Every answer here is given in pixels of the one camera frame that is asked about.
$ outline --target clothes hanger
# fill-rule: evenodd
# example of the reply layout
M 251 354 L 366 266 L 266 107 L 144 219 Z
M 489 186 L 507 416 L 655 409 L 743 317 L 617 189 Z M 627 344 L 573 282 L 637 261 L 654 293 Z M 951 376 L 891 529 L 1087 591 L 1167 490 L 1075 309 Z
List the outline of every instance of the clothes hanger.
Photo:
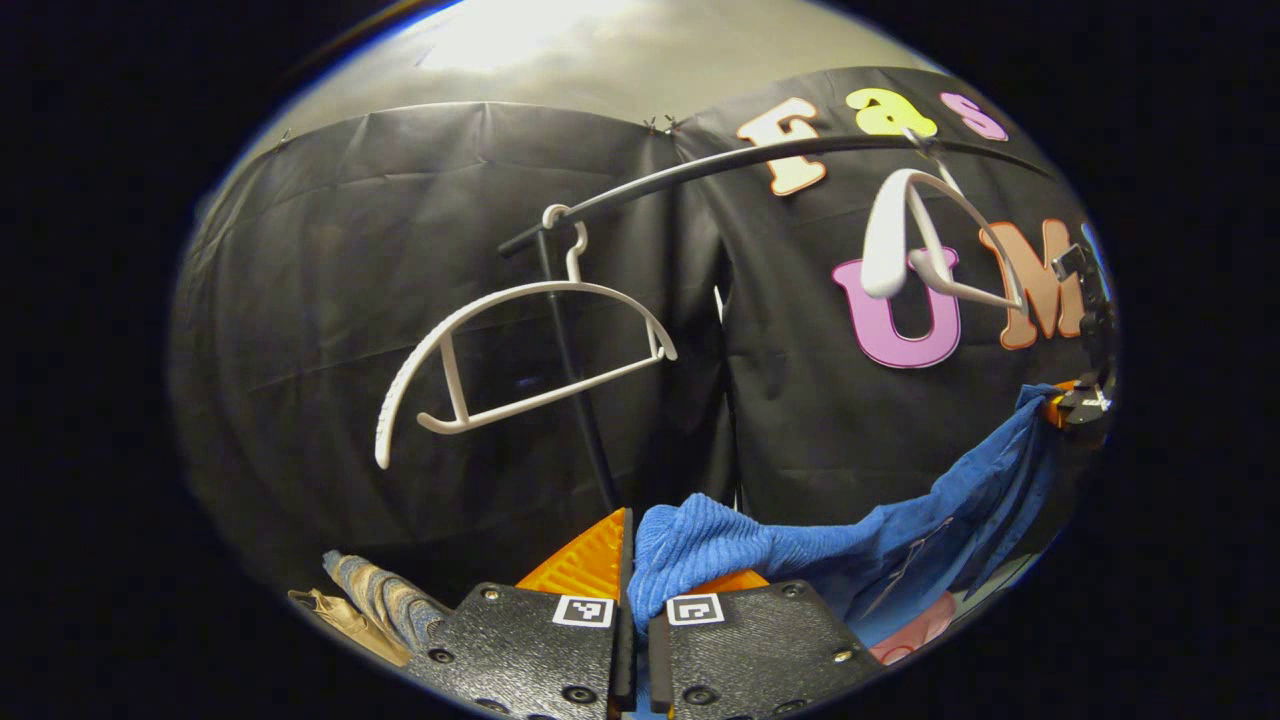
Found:
M 543 227 L 550 229 L 556 220 L 568 211 L 567 205 L 552 205 L 543 213 Z M 435 325 L 422 338 L 413 352 L 410 354 L 404 364 L 401 365 L 398 373 L 396 373 L 396 379 L 392 380 L 390 388 L 387 391 L 387 398 L 383 401 L 381 411 L 378 415 L 378 430 L 374 439 L 374 455 L 378 460 L 378 465 L 381 469 L 387 469 L 390 465 L 390 445 L 392 445 L 392 430 L 396 424 L 396 414 L 399 410 L 401 401 L 404 397 L 404 391 L 408 387 L 410 379 L 417 372 L 419 366 L 426 360 L 426 356 L 433 351 L 439 348 L 440 359 L 444 364 L 444 378 L 449 388 L 449 400 L 453 404 L 453 413 L 456 419 L 442 420 L 428 413 L 419 413 L 417 421 L 424 428 L 440 433 L 440 434 L 457 434 L 466 430 L 471 430 L 504 418 L 511 418 L 521 413 L 526 413 L 535 407 L 541 407 L 543 405 L 556 402 L 570 397 L 571 395 L 590 389 L 598 384 L 609 382 L 612 379 L 620 378 L 628 373 L 634 373 L 641 368 L 646 368 L 663 359 L 676 360 L 676 347 L 671 341 L 671 336 L 667 334 L 666 328 L 662 323 L 649 311 L 644 305 L 641 305 L 635 299 L 623 295 L 613 288 L 582 282 L 581 272 L 577 266 L 577 259 L 586 251 L 586 225 L 581 222 L 573 223 L 575 229 L 577 229 L 577 242 L 568 250 L 564 255 L 564 266 L 568 272 L 568 281 L 547 281 L 536 282 L 530 284 L 522 284 L 511 287 L 507 290 L 500 290 L 498 292 L 486 295 L 477 300 L 474 300 L 462 307 L 454 310 L 449 316 Z M 540 292 L 591 292 L 595 295 L 603 295 L 605 297 L 612 297 L 618 300 L 634 310 L 640 313 L 645 320 L 645 332 L 649 338 L 649 356 L 643 360 L 637 360 L 628 365 L 602 373 L 593 378 L 586 378 L 571 384 L 567 384 L 558 389 L 547 391 L 534 397 L 527 397 L 525 400 L 518 400 L 509 405 L 503 405 L 500 407 L 494 407 L 493 410 L 485 410 L 483 413 L 472 414 L 467 409 L 466 396 L 462 392 L 462 380 L 458 375 L 458 364 L 453 354 L 453 331 L 457 329 L 462 323 L 467 322 L 479 313 L 493 307 L 494 305 L 506 302 L 508 300 L 515 300 L 517 297 L 524 297 L 526 295 L 536 295 Z
M 902 135 L 920 149 L 922 155 L 937 163 L 945 179 L 910 168 L 895 170 L 884 179 L 879 192 L 876 193 L 876 201 L 867 219 L 867 234 L 863 240 L 863 290 L 872 297 L 884 299 L 896 295 L 906 281 L 906 263 L 902 261 L 902 256 L 906 255 L 920 281 L 934 292 L 986 305 L 1011 307 L 1025 315 L 1029 311 L 1027 295 L 1009 254 L 1005 252 L 1000 236 L 991 229 L 991 223 L 982 217 L 982 213 L 965 200 L 960 186 L 956 184 L 955 178 L 943 164 L 937 143 L 920 140 L 910 128 L 902 128 Z M 1005 273 L 1005 287 L 1009 288 L 1012 300 L 955 282 L 951 268 L 947 266 L 946 255 L 942 252 L 938 231 L 933 227 L 933 219 L 929 218 L 924 201 L 920 200 L 920 193 L 915 190 L 918 184 L 927 184 L 941 191 L 942 195 L 960 205 L 992 238 Z M 911 217 L 915 218 L 915 224 L 920 228 L 927 251 L 920 249 L 906 251 L 904 205 L 911 210 Z

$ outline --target hanger hook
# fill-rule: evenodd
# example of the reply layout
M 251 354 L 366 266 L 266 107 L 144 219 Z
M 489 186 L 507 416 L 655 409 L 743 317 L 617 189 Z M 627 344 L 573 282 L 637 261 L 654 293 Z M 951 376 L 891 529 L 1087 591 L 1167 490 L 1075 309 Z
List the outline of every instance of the hanger hook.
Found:
M 915 135 L 915 131 L 906 126 L 899 126 L 899 129 L 901 129 L 902 135 L 911 141 L 911 145 L 915 146 L 915 151 L 919 152 L 922 158 L 937 163 L 942 179 L 951 186 L 951 190 L 964 195 L 964 191 L 961 191 L 960 186 L 956 184 L 955 178 L 951 177 L 950 172 L 947 172 L 946 163 L 942 161 L 942 145 L 938 142 L 938 138 L 936 136 L 920 137 Z
M 543 211 L 543 227 L 547 229 L 554 228 L 556 220 L 564 213 L 568 213 L 568 205 L 550 205 Z M 577 258 L 586 252 L 586 225 L 580 222 L 573 223 L 573 229 L 577 231 L 577 242 L 564 254 L 564 269 L 568 272 L 570 282 L 582 282 L 582 275 L 577 269 Z

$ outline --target letter m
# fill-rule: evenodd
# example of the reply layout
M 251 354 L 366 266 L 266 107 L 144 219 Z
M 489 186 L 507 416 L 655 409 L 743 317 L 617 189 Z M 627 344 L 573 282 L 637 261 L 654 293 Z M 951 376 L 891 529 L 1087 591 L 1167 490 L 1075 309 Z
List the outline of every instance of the letter m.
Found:
M 1070 247 L 1071 240 L 1066 231 L 1066 224 L 1061 220 L 1044 220 L 1041 233 L 1043 234 L 1043 258 L 1037 256 L 1027 238 L 1012 223 L 992 223 L 991 229 L 996 231 L 1009 260 L 1018 273 L 1030 300 L 1032 310 L 1039 319 L 1041 331 L 1046 338 L 1053 337 L 1055 325 L 1062 337 L 1076 337 L 1080 334 L 1080 318 L 1084 316 L 1084 300 L 1080 296 L 1080 278 L 1071 275 L 1065 282 L 1057 282 L 1057 277 L 1050 268 L 1050 260 L 1057 258 Z M 987 231 L 978 231 L 978 240 L 991 250 L 996 261 L 1001 265 L 1004 275 L 1005 261 L 996 252 L 996 245 Z M 1007 283 L 1005 296 L 1009 296 Z M 1009 322 L 1004 332 L 1000 333 L 1000 345 L 1006 350 L 1020 350 L 1030 347 L 1036 342 L 1036 325 L 1032 324 L 1032 313 L 1023 315 L 1016 310 L 1009 310 Z

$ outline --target black fabric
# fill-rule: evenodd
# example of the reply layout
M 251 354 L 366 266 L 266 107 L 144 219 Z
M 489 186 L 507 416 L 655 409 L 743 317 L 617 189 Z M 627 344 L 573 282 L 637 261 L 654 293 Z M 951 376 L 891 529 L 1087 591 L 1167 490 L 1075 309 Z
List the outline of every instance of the black fabric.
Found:
M 253 160 L 187 250 L 170 363 L 192 488 L 250 569 L 307 588 L 323 582 L 320 553 L 339 548 L 461 596 L 518 580 L 599 520 L 567 402 L 429 433 L 419 410 L 453 416 L 436 356 L 408 388 L 387 471 L 374 427 L 428 331 L 543 279 L 536 252 L 503 260 L 502 241 L 550 204 L 673 163 L 669 138 L 640 126 L 483 102 L 374 113 Z M 714 246 L 676 242 L 687 201 L 659 193 L 594 222 L 580 261 L 584 279 L 649 307 L 680 354 L 591 391 L 632 507 L 731 492 Z M 572 240 L 556 236 L 559 258 Z M 586 373 L 648 354 L 632 310 L 564 297 Z M 454 337 L 472 413 L 566 384 L 545 296 L 493 307 Z
M 942 105 L 941 92 L 975 101 L 1009 132 L 1001 150 L 1042 168 L 1053 165 L 1025 133 L 977 90 L 954 78 L 908 69 L 850 68 L 776 82 L 699 113 L 675 133 L 682 158 L 745 147 L 737 128 L 788 97 L 818 108 L 808 119 L 819 136 L 860 133 L 845 97 L 864 87 L 905 96 L 938 126 L 938 137 L 978 136 Z M 724 338 L 736 421 L 736 447 L 748 511 L 768 524 L 845 524 L 876 505 L 928 492 L 965 451 L 1009 416 L 1021 383 L 1059 383 L 1088 369 L 1079 338 L 1041 337 L 1025 350 L 1000 345 L 1004 309 L 960 302 L 960 346 L 924 369 L 877 364 L 859 347 L 849 304 L 832 270 L 861 256 L 868 213 L 881 183 L 896 169 L 937 174 L 913 150 L 833 152 L 817 184 L 778 197 L 767 165 L 689 183 L 704 197 L 724 247 L 731 286 Z M 991 222 L 1014 223 L 1041 252 L 1046 218 L 1066 223 L 1080 241 L 1085 214 L 1061 181 L 995 160 L 945 158 L 965 197 Z M 979 243 L 978 227 L 941 193 L 922 191 L 925 205 L 960 264 L 956 281 L 1002 292 L 997 263 Z M 909 223 L 909 243 L 920 246 Z M 909 273 L 893 299 L 899 331 L 928 329 L 923 284 Z
M 1000 150 L 1053 169 L 974 88 L 879 68 L 780 81 L 669 136 L 549 108 L 438 104 L 353 118 L 257 158 L 210 202 L 175 293 L 170 380 L 195 492 L 273 585 L 324 583 L 319 557 L 329 548 L 394 568 L 447 603 L 481 580 L 515 583 L 607 511 L 571 404 L 436 436 L 413 420 L 419 410 L 453 416 L 431 357 L 408 387 L 383 471 L 374 427 L 408 352 L 466 302 L 543 279 L 535 250 L 504 260 L 497 247 L 548 205 L 745 147 L 737 128 L 792 96 L 819 108 L 809 120 L 819 135 L 860 133 L 845 96 L 864 87 L 904 95 L 940 137 L 973 142 L 938 100 L 965 95 L 1009 132 Z M 641 515 L 692 492 L 731 503 L 741 483 L 744 511 L 763 523 L 852 523 L 927 493 L 1007 418 L 1021 384 L 1088 370 L 1079 338 L 1009 351 L 998 342 L 1005 310 L 966 301 L 960 347 L 943 363 L 895 369 L 869 359 L 831 273 L 860 258 L 892 170 L 937 169 L 913 150 L 820 161 L 826 178 L 788 197 L 771 192 L 760 164 L 589 224 L 584 279 L 648 306 L 680 354 L 590 391 L 623 503 Z M 1061 181 L 961 154 L 946 161 L 966 197 L 989 220 L 1012 222 L 1037 252 L 1046 218 L 1079 240 L 1087 218 Z M 940 195 L 924 197 L 960 254 L 956 279 L 998 292 L 977 225 Z M 572 231 L 554 233 L 557 263 L 572 241 Z M 646 352 L 632 310 L 563 297 L 586 374 Z M 927 331 L 914 275 L 892 307 L 902 334 Z M 566 382 L 545 297 L 486 310 L 454 337 L 472 413 Z M 1070 474 L 1055 491 L 1055 519 L 1074 505 Z M 1053 529 L 1041 525 L 1047 542 Z

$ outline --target blue towel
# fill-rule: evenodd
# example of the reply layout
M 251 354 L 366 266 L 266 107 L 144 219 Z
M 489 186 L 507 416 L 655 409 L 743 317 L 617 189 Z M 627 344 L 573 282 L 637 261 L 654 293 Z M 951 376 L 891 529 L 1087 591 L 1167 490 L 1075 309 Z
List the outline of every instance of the blue towel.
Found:
M 412 583 L 358 555 L 330 550 L 324 553 L 324 569 L 374 625 L 413 655 L 426 650 L 428 632 L 445 618 L 435 601 Z
M 877 506 L 852 525 L 762 525 L 704 495 L 650 509 L 627 587 L 636 630 L 644 637 L 668 598 L 748 568 L 774 582 L 808 580 L 868 646 L 924 612 L 970 559 L 980 559 L 973 585 L 982 585 L 1056 477 L 1060 441 L 1038 410 L 1059 392 L 1023 386 L 1012 416 L 929 495 Z

